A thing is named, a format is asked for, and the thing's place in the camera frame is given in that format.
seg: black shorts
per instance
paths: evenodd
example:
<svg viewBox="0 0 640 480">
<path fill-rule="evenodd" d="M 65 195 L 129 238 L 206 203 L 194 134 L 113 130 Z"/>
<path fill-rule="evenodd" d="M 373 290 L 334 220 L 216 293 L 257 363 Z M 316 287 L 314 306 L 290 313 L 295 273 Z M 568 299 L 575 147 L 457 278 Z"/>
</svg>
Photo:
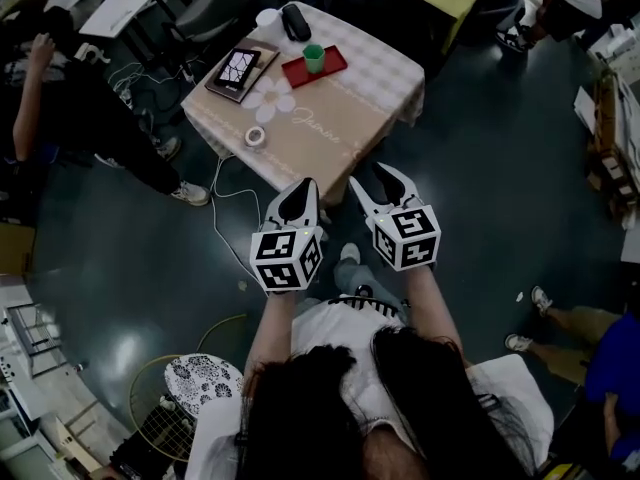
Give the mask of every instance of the black shorts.
<svg viewBox="0 0 640 480">
<path fill-rule="evenodd" d="M 564 41 L 596 21 L 593 16 L 576 9 L 566 0 L 551 0 L 540 25 L 556 41 Z"/>
</svg>

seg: paper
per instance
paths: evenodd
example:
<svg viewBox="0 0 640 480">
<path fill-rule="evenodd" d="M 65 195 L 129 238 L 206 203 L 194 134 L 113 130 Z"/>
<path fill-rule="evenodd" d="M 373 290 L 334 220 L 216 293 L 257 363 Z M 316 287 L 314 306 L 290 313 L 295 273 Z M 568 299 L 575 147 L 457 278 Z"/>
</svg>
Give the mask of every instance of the paper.
<svg viewBox="0 0 640 480">
<path fill-rule="evenodd" d="M 582 87 L 578 89 L 573 109 L 589 131 L 596 133 L 596 104 Z"/>
</svg>

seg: book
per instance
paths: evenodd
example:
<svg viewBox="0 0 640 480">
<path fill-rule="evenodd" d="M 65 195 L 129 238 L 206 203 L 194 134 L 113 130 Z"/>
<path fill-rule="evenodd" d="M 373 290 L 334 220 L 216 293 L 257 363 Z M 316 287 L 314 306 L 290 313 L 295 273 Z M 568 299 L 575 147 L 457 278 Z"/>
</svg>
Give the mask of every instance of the book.
<svg viewBox="0 0 640 480">
<path fill-rule="evenodd" d="M 263 41 L 257 41 L 256 39 L 251 39 L 249 37 L 245 37 L 240 40 L 240 42 L 235 47 L 243 50 L 255 50 L 260 52 L 260 58 L 251 70 L 251 73 L 247 77 L 244 86 L 241 88 L 235 88 L 228 85 L 216 85 L 214 83 L 214 81 L 218 78 L 220 69 L 222 69 L 222 64 L 227 60 L 227 55 L 225 55 L 224 59 L 220 61 L 219 67 L 215 70 L 214 74 L 209 78 L 209 80 L 207 80 L 207 83 L 204 86 L 211 92 L 215 92 L 216 94 L 220 94 L 225 98 L 229 98 L 236 103 L 240 103 L 249 93 L 258 79 L 262 76 L 262 73 L 264 73 L 264 71 L 280 54 L 280 51 L 276 46 L 272 44 L 265 43 Z"/>
</svg>

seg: hand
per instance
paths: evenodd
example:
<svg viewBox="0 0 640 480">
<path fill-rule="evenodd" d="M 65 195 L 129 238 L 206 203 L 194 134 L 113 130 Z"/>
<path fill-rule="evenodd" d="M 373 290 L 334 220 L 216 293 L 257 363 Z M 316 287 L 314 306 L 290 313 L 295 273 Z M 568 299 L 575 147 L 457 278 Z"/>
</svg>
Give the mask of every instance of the hand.
<svg viewBox="0 0 640 480">
<path fill-rule="evenodd" d="M 29 69 L 42 75 L 51 64 L 51 59 L 56 51 L 56 45 L 49 34 L 38 34 L 33 40 L 31 53 L 29 54 Z"/>
<path fill-rule="evenodd" d="M 604 416 L 615 416 L 616 404 L 618 403 L 618 395 L 615 393 L 607 393 L 604 401 Z"/>
<path fill-rule="evenodd" d="M 547 8 L 544 5 L 538 7 L 538 10 L 536 11 L 536 19 L 540 21 L 546 12 Z"/>
</svg>

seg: person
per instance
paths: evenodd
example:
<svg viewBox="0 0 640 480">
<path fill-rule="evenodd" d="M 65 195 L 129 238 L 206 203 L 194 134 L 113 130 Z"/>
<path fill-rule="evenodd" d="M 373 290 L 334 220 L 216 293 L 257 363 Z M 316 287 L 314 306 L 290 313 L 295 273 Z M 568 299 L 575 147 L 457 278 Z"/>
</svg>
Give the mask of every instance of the person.
<svg viewBox="0 0 640 480">
<path fill-rule="evenodd" d="M 600 0 L 542 0 L 532 27 L 522 27 L 519 35 L 497 32 L 496 39 L 503 46 L 524 53 L 547 36 L 564 41 L 591 26 L 601 16 Z"/>
<path fill-rule="evenodd" d="M 43 143 L 113 159 L 155 190 L 193 206 L 209 191 L 180 179 L 168 163 L 172 138 L 157 149 L 137 118 L 92 68 L 74 59 L 80 46 L 70 14 L 48 0 L 20 0 L 0 23 L 1 158 L 25 162 Z"/>
<path fill-rule="evenodd" d="M 587 51 L 604 36 L 615 23 L 626 25 L 640 12 L 640 0 L 603 0 L 602 18 L 585 30 L 577 39 L 580 47 Z"/>
<path fill-rule="evenodd" d="M 549 371 L 584 386 L 588 402 L 602 406 L 608 456 L 619 463 L 634 461 L 640 454 L 640 288 L 632 290 L 624 315 L 602 309 L 576 307 L 562 311 L 552 307 L 544 290 L 535 286 L 531 300 L 540 316 L 583 343 L 568 350 L 536 343 L 511 334 L 509 350 L 530 352 L 544 361 Z"/>
<path fill-rule="evenodd" d="M 375 301 L 341 297 L 304 311 L 294 293 L 271 293 L 244 396 L 202 406 L 187 480 L 533 478 L 553 415 L 524 361 L 470 365 L 429 266 L 405 275 L 413 328 L 400 307 L 387 311 L 399 300 L 355 244 L 343 247 L 334 279 L 345 294 L 367 285 Z"/>
</svg>

